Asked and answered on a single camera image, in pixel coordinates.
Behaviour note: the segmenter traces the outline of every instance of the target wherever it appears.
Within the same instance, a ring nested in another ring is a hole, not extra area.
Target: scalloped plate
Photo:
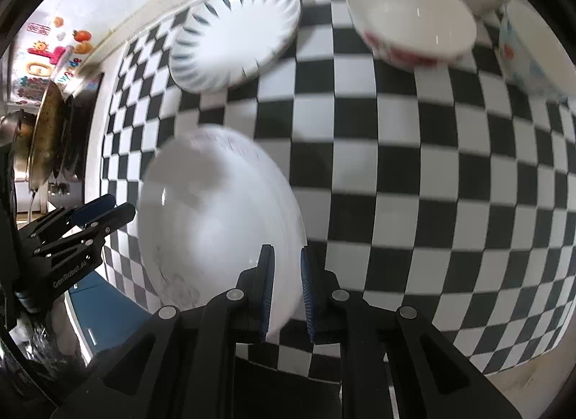
[[[176,35],[169,59],[188,92],[225,89],[253,78],[292,41],[300,0],[207,0]]]

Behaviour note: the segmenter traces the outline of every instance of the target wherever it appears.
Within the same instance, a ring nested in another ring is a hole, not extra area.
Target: checkered tablecloth
[[[371,304],[416,307],[484,373],[551,349],[576,285],[574,114],[502,78],[496,14],[458,63],[395,69],[352,28],[344,0],[302,0],[297,38],[243,86],[191,94],[168,70],[189,8],[129,44],[102,151],[102,194],[138,204],[146,167],[174,135],[218,123],[254,138],[293,187],[318,260]],[[109,237],[108,279],[160,301],[136,219]],[[303,310],[251,361],[338,381],[337,346],[312,346]]]

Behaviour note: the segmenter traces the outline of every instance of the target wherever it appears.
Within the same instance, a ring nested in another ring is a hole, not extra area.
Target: white oval plate
[[[300,208],[286,178],[256,143],[210,126],[173,138],[149,165],[138,201],[142,263],[163,304],[205,305],[275,252],[269,333],[302,296]]]
[[[254,77],[296,33],[300,0],[207,0],[176,35],[172,78],[188,92],[220,90]]]

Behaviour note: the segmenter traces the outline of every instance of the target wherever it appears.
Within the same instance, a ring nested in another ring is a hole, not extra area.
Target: checkered pattern
[[[308,242],[344,288],[388,310],[416,307],[484,373],[554,347],[576,291],[573,112],[505,82],[494,14],[457,63],[409,73],[373,58],[344,0],[302,1],[281,60],[223,92],[182,92],[169,74],[189,8],[134,39],[110,105],[102,193],[136,205],[166,140],[202,123],[234,128],[277,162]],[[105,259],[111,282],[154,311],[136,220],[110,236]],[[294,318],[238,355],[338,381],[336,346],[312,346],[302,307]]]

